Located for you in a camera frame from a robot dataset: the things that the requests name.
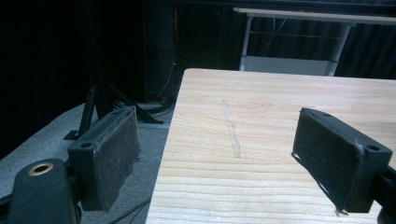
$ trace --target mounting hole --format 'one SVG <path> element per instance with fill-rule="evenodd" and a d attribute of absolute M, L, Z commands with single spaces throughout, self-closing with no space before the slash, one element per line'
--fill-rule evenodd
<path fill-rule="evenodd" d="M 379 150 L 379 147 L 372 146 L 372 145 L 368 145 L 367 148 L 372 150 L 372 151 L 378 151 Z"/>
<path fill-rule="evenodd" d="M 43 175 L 46 172 L 50 171 L 52 168 L 53 168 L 52 163 L 43 162 L 43 163 L 40 163 L 40 164 L 34 166 L 32 169 L 30 169 L 28 174 L 29 175 Z"/>
<path fill-rule="evenodd" d="M 87 147 L 90 147 L 90 146 L 92 146 L 92 143 L 84 143 L 84 144 L 81 145 L 82 148 L 87 148 Z"/>

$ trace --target gray carpet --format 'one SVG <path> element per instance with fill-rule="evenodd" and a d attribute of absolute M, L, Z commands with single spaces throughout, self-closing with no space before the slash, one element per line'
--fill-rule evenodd
<path fill-rule="evenodd" d="M 73 141 L 64 137 L 79 127 L 83 105 L 73 108 L 38 133 L 30 137 L 7 157 L 0 160 L 0 197 L 12 192 L 14 177 L 26 165 L 44 159 L 67 160 L 67 148 Z M 163 155 L 163 148 L 168 135 L 167 127 L 173 111 L 156 119 L 165 121 L 165 125 L 138 124 L 138 137 L 142 152 L 140 162 L 134 164 L 134 172 L 126 179 L 120 190 L 119 198 L 108 213 L 83 212 L 82 224 L 108 223 L 124 214 L 136 204 L 151 196 Z M 133 223 L 145 223 L 149 206 L 147 205 L 135 218 Z M 129 223 L 134 213 L 118 223 Z"/>

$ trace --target black rubber block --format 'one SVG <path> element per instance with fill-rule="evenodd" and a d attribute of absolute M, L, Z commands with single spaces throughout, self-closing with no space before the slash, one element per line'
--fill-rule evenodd
<path fill-rule="evenodd" d="M 72 169 L 82 176 L 85 211 L 108 211 L 140 154 L 133 106 L 107 114 L 67 149 Z"/>
<path fill-rule="evenodd" d="M 302 108 L 292 155 L 338 210 L 368 213 L 370 188 L 392 151 L 332 115 Z"/>

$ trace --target wooden table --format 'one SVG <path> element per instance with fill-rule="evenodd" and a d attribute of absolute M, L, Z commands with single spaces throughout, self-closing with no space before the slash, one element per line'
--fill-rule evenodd
<path fill-rule="evenodd" d="M 376 223 L 377 203 L 338 217 L 291 157 L 303 106 L 396 148 L 395 80 L 189 69 L 147 223 Z"/>

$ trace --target brass ring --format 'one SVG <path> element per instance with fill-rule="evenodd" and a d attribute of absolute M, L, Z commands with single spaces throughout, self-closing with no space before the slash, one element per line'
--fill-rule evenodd
<path fill-rule="evenodd" d="M 46 172 L 50 171 L 52 168 L 53 168 L 52 163 L 43 162 L 43 163 L 40 163 L 40 164 L 34 166 L 32 169 L 30 169 L 28 174 L 29 175 L 43 175 Z"/>

